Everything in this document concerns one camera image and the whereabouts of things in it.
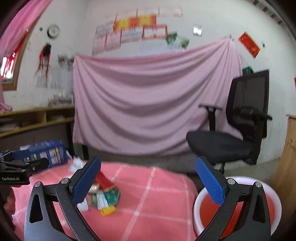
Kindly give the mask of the red paper packet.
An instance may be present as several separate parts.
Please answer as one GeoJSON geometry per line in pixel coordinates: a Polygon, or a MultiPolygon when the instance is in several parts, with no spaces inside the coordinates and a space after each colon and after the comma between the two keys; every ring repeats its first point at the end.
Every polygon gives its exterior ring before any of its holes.
{"type": "Polygon", "coordinates": [[[108,192],[117,188],[117,186],[108,178],[106,178],[106,176],[102,172],[99,172],[97,174],[94,182],[98,184],[99,188],[104,192],[108,192]]]}

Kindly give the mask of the white red trash basin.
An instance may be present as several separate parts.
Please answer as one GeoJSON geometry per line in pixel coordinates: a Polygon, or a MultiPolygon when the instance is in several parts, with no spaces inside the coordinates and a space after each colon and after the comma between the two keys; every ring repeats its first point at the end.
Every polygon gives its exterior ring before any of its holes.
{"type": "MultiPolygon", "coordinates": [[[[264,192],[267,199],[269,216],[270,216],[270,224],[271,224],[271,236],[275,232],[277,226],[280,223],[282,208],[281,202],[277,195],[277,193],[266,183],[256,180],[254,178],[243,177],[243,176],[231,176],[226,178],[232,178],[239,184],[252,185],[254,182],[260,182],[264,188],[264,192]]],[[[242,203],[239,202],[236,206],[236,209],[233,213],[233,216],[222,234],[222,238],[228,236],[232,233],[236,221],[238,220],[240,211],[242,208],[242,203]]],[[[219,209],[219,205],[215,204],[206,188],[203,188],[202,191],[198,194],[195,204],[194,204],[194,224],[197,235],[200,235],[205,227],[210,223],[217,210],[219,209]]]]}

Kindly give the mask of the white crumpled tissue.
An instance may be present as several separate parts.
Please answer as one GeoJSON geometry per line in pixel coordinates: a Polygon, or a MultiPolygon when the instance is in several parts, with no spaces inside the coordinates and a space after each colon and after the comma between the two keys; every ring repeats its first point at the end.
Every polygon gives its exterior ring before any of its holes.
{"type": "Polygon", "coordinates": [[[85,163],[86,162],[81,160],[79,157],[73,157],[73,162],[69,167],[69,172],[75,173],[78,169],[82,169],[85,163]]]}

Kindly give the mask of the blue cardboard box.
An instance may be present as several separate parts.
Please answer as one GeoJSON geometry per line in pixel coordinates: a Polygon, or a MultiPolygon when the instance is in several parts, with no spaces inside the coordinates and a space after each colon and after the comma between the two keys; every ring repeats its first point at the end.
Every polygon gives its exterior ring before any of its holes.
{"type": "Polygon", "coordinates": [[[29,150],[29,156],[22,158],[22,162],[47,158],[48,168],[67,164],[68,156],[65,145],[62,141],[45,141],[36,144],[29,144],[20,147],[20,151],[29,150]]]}

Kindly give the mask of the green white wrapper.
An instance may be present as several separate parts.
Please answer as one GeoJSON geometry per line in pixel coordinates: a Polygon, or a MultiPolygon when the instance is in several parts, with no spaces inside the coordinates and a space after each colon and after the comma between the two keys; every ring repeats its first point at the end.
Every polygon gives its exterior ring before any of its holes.
{"type": "Polygon", "coordinates": [[[90,195],[90,204],[97,209],[104,209],[110,206],[116,206],[120,199],[120,191],[118,188],[104,192],[98,190],[90,195]]]}

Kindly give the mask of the small yellow cap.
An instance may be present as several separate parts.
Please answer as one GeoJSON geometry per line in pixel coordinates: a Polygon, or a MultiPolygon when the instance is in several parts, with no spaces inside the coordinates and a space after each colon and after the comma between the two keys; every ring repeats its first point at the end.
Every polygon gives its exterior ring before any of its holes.
{"type": "Polygon", "coordinates": [[[116,207],[114,205],[105,207],[103,209],[100,209],[100,213],[103,216],[109,216],[109,215],[111,215],[111,214],[113,214],[115,212],[116,212],[116,207]]]}

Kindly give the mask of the wooden counter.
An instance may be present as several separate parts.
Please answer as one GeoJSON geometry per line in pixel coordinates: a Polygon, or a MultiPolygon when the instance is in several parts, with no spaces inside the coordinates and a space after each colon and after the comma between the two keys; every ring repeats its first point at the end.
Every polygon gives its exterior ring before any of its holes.
{"type": "Polygon", "coordinates": [[[283,209],[295,209],[295,115],[287,114],[285,146],[277,166],[272,187],[283,209]]]}

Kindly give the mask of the pink checked tablecloth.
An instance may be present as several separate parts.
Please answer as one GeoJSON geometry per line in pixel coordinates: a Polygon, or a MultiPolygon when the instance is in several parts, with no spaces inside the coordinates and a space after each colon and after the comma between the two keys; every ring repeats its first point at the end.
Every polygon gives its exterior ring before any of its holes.
{"type": "Polygon", "coordinates": [[[120,190],[114,213],[82,212],[101,240],[195,240],[194,183],[157,167],[104,162],[102,173],[120,190]]]}

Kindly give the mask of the red black hanging tassel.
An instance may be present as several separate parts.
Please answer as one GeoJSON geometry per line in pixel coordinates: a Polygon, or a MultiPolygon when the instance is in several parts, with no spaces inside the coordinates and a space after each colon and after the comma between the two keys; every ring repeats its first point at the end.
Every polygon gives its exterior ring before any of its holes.
{"type": "Polygon", "coordinates": [[[38,71],[45,69],[46,78],[48,78],[50,55],[51,55],[51,44],[46,43],[41,49],[41,52],[39,54],[39,64],[36,71],[36,73],[38,73],[38,71]]]}

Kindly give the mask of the pink window curtain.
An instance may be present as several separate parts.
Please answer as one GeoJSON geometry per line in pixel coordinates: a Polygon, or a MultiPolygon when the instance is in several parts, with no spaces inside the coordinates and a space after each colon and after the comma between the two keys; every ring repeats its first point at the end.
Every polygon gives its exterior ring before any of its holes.
{"type": "Polygon", "coordinates": [[[1,60],[16,49],[27,29],[43,13],[51,2],[51,0],[29,1],[16,14],[1,37],[1,60]]]}

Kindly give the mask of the pink hanging bedsheet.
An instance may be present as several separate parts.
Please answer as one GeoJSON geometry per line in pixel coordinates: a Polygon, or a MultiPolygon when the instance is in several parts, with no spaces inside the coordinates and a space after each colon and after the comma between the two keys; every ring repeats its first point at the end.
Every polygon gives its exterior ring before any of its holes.
{"type": "Polygon", "coordinates": [[[218,130],[240,138],[225,109],[231,81],[241,75],[229,39],[150,56],[78,55],[73,142],[129,156],[187,152],[187,132],[205,129],[202,104],[219,107],[218,130]]]}

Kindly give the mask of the wooden wall shelf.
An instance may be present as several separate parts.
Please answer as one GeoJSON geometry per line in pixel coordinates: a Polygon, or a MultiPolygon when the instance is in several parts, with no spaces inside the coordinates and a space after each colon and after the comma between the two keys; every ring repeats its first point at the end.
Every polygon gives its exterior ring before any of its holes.
{"type": "Polygon", "coordinates": [[[1,138],[49,126],[72,123],[74,116],[75,107],[73,105],[5,112],[1,114],[1,121],[6,120],[7,124],[16,123],[18,128],[1,132],[1,138]]]}

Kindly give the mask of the wall certificates cluster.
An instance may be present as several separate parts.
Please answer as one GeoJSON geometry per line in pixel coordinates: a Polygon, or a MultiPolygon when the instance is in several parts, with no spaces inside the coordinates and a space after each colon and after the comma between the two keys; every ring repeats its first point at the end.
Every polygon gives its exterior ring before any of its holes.
{"type": "Polygon", "coordinates": [[[158,6],[128,9],[107,15],[99,20],[93,39],[92,55],[116,50],[122,44],[141,40],[166,39],[167,24],[158,24],[158,18],[181,18],[180,6],[158,6]]]}

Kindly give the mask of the green photos on wall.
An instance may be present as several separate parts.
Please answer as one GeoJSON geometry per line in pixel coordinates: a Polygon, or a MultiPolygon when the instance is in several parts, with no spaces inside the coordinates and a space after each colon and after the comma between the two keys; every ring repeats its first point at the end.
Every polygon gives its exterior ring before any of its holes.
{"type": "Polygon", "coordinates": [[[177,32],[169,32],[166,37],[166,43],[171,50],[186,50],[190,41],[188,38],[179,36],[177,32]]]}

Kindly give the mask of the small wall photo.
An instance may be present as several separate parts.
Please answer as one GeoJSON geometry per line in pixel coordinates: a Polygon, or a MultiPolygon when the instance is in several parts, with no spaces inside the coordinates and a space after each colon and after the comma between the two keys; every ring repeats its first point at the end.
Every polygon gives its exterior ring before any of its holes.
{"type": "Polygon", "coordinates": [[[202,36],[202,26],[201,25],[193,25],[193,35],[195,36],[202,36]]]}

